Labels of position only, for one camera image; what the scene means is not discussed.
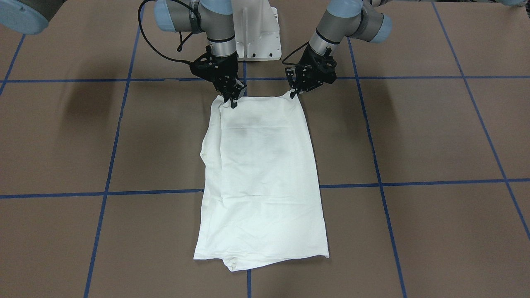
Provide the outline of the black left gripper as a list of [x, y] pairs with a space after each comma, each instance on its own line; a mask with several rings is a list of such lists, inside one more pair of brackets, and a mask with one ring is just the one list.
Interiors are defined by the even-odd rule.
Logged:
[[[304, 52], [298, 63], [286, 62], [291, 55], [301, 49], [304, 49]], [[337, 79], [335, 73], [337, 62], [331, 53], [330, 46], [325, 48], [324, 54], [320, 54], [314, 51], [308, 43], [304, 43], [284, 58], [284, 65], [288, 66], [284, 72], [291, 88], [289, 91], [291, 99], [302, 92], [310, 92], [324, 83], [331, 84]]]

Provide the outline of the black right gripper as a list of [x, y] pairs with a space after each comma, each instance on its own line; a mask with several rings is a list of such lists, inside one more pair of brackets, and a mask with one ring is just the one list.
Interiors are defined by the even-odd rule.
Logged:
[[191, 63], [190, 70], [193, 75], [213, 83], [216, 91], [222, 94], [224, 103], [230, 101], [232, 109], [237, 107], [237, 101], [246, 94], [247, 85], [237, 73], [239, 64], [236, 52], [218, 57], [213, 54], [213, 46], [206, 46], [206, 52]]

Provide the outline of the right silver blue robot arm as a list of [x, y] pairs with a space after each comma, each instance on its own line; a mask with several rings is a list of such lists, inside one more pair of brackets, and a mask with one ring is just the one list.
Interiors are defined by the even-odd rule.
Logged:
[[[63, 0], [2, 0], [2, 25], [21, 34], [40, 34], [64, 5]], [[240, 80], [233, 8], [230, 0], [156, 0], [154, 18], [166, 32], [205, 33], [206, 52], [186, 64], [190, 72], [214, 85], [224, 102], [237, 107], [247, 86]]]

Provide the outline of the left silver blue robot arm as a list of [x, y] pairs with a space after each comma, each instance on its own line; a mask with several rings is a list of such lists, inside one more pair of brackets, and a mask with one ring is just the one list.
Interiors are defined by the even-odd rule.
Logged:
[[349, 40], [360, 83], [477, 80], [529, 85], [526, 0], [333, 0], [303, 45], [317, 58]]

